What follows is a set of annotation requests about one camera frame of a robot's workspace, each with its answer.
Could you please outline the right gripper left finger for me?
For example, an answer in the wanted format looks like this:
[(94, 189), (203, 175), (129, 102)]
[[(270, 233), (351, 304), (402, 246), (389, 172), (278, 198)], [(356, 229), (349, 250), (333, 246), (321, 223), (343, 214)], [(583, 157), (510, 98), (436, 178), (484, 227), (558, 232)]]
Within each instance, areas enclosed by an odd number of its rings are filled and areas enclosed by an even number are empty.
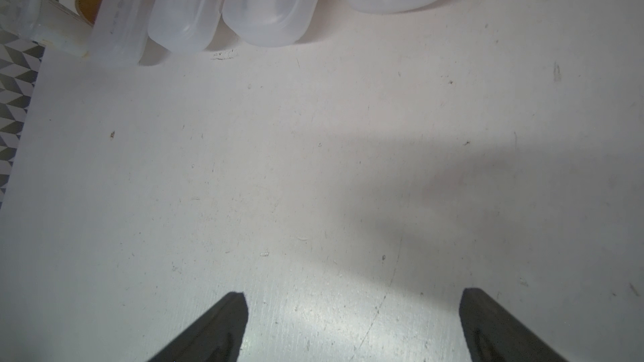
[(248, 323), (244, 293), (230, 292), (149, 361), (237, 361)]

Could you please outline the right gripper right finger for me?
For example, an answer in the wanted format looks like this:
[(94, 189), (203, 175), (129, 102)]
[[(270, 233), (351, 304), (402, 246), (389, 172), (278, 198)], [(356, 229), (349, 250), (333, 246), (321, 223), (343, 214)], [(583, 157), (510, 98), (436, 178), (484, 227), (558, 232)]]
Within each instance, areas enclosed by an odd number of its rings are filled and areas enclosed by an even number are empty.
[(473, 361), (559, 361), (565, 358), (480, 288), (466, 288), (459, 317)]

